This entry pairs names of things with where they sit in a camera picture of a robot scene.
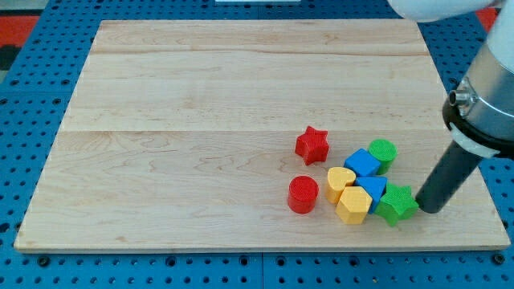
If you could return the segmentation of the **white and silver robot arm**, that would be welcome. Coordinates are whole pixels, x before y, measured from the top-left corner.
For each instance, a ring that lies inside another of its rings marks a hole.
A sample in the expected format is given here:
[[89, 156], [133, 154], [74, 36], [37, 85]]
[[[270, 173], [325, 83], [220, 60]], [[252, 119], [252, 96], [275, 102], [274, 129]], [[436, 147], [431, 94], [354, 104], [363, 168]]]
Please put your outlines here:
[[513, 157], [513, 1], [390, 0], [393, 10], [415, 22], [435, 22], [499, 7], [500, 14], [443, 118], [462, 148], [484, 158]]

